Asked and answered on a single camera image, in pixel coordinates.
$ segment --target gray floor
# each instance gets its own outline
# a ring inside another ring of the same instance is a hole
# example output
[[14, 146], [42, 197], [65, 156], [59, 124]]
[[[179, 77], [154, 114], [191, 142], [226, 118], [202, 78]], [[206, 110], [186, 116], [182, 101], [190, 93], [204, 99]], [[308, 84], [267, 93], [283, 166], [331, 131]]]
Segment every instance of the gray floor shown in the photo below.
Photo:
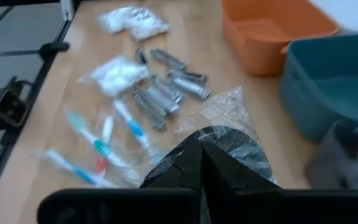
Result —
[[[5, 9], [0, 7], [0, 14]], [[37, 50], [53, 41], [63, 25], [59, 3], [15, 6], [0, 22], [0, 52]], [[0, 57], [0, 88], [13, 75], [34, 81], [42, 63], [38, 55]]]

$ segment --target wooden table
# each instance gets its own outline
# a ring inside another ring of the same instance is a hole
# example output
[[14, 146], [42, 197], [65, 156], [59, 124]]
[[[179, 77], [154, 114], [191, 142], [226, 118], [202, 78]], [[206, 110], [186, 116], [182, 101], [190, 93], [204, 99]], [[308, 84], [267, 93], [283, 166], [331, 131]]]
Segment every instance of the wooden table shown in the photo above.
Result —
[[[128, 4], [160, 14], [168, 21], [170, 32], [137, 44], [127, 32], [109, 35], [96, 25], [101, 13]], [[107, 103], [98, 91], [76, 81], [117, 55], [133, 58], [138, 47], [147, 52], [160, 47], [188, 62], [190, 70], [209, 74], [208, 87], [214, 95], [243, 86], [247, 110], [278, 184], [289, 189], [308, 187], [304, 164], [315, 146], [299, 135], [280, 104], [280, 78], [252, 77], [241, 69], [223, 37], [219, 0], [86, 1], [81, 3], [65, 41], [71, 48], [57, 55], [0, 178], [0, 223], [35, 223], [37, 207], [46, 195], [81, 186], [80, 181], [56, 175], [59, 171], [29, 155], [55, 147], [75, 159], [86, 158], [90, 150], [84, 149], [86, 144], [67, 125], [64, 109], [74, 107], [96, 124], [100, 108]], [[150, 63], [159, 74], [167, 69], [153, 60]], [[179, 118], [199, 106], [190, 100]], [[141, 114], [136, 116], [147, 122]], [[119, 139], [127, 145], [133, 141], [128, 132]]]

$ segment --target teal plastic bin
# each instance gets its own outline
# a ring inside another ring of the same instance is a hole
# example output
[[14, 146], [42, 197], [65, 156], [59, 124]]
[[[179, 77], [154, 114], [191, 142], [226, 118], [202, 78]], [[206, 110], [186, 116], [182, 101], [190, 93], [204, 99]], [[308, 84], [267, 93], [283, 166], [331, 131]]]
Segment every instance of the teal plastic bin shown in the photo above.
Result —
[[280, 97], [310, 140], [339, 120], [358, 126], [358, 34], [292, 42]]

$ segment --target orange plastic bin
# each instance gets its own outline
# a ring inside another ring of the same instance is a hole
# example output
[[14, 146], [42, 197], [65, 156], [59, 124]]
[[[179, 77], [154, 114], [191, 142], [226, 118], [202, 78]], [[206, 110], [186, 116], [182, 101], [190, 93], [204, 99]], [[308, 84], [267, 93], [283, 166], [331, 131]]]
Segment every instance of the orange plastic bin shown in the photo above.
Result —
[[253, 75], [281, 74], [291, 41], [339, 29], [307, 0], [222, 0], [222, 5], [226, 39]]

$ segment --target orange container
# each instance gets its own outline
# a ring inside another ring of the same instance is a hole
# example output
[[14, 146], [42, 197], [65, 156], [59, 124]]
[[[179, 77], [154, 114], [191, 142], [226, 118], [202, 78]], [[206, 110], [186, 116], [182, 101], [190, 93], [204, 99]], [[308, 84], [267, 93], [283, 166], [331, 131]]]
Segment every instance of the orange container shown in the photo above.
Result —
[[339, 29], [307, 0], [222, 0], [222, 5], [226, 39], [254, 75], [281, 74], [291, 41]]

